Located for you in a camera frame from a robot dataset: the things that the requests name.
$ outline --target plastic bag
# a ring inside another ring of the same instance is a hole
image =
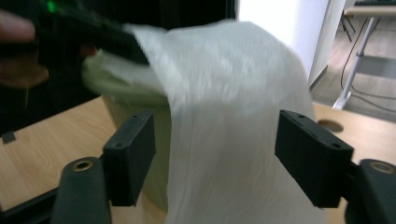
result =
[[[166,223],[327,222],[275,156],[279,110],[314,117],[304,69],[287,47],[250,22],[125,29],[171,109]],[[114,76],[139,76],[106,57],[102,68]]]

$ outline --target white wall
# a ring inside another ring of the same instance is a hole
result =
[[[308,81],[328,3],[329,0],[239,0],[238,19],[254,22],[290,46],[301,58]]]
[[[340,22],[341,13],[344,9],[346,0],[331,0],[326,11],[325,20],[320,32],[317,52],[314,57],[313,66],[309,75],[308,83],[311,85],[325,69],[332,52],[332,44],[334,42],[335,33]]]

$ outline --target hand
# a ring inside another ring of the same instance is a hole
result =
[[[0,44],[15,44],[35,38],[33,24],[0,9]],[[0,84],[25,89],[42,83],[49,77],[46,67],[37,63],[37,53],[0,59]]]

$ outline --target table surface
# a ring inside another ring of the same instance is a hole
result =
[[[340,123],[335,133],[356,150],[353,161],[364,158],[396,164],[396,124],[347,111],[315,105],[317,119]],[[16,141],[0,143],[0,207],[3,211],[54,189],[70,161],[99,157],[102,147],[116,131],[101,98],[15,132]],[[345,223],[345,202],[330,209],[329,223]],[[113,223],[155,223],[165,213],[145,197],[137,207],[112,207]]]
[[[382,6],[382,7],[349,7],[345,10],[346,16],[369,16],[369,17],[394,17],[396,16],[396,6]]]

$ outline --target light green container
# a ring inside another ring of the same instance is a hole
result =
[[[101,69],[103,55],[87,60],[83,69],[83,82],[88,89],[102,94],[116,127],[131,115],[145,110],[154,111],[154,133],[157,153],[154,156],[143,191],[160,209],[167,212],[169,147],[171,116],[164,95],[139,85],[131,86]]]

